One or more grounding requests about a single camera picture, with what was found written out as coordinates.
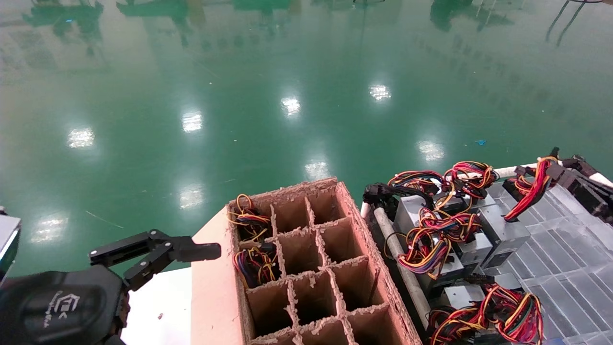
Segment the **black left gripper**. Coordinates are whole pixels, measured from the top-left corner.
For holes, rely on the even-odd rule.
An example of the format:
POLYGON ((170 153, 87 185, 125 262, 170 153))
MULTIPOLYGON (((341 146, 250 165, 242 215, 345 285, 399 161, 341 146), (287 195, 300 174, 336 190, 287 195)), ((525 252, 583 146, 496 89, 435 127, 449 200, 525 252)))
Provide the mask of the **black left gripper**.
POLYGON ((153 229, 90 251, 92 267, 83 271, 7 279, 1 285, 0 342, 121 345, 130 310, 127 288, 136 292, 173 262, 216 260, 221 253, 218 243, 196 244, 190 236, 153 229), (134 258, 140 260, 125 271, 124 282, 107 269, 134 258))

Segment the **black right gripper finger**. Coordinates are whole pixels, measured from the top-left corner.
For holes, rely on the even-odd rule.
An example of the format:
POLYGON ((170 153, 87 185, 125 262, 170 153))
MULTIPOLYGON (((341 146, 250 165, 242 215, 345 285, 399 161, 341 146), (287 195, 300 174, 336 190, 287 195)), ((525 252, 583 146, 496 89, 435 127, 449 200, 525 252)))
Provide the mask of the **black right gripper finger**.
POLYGON ((596 218, 613 216, 612 187, 585 177, 575 170, 561 170, 558 184, 563 186, 585 210, 596 218))

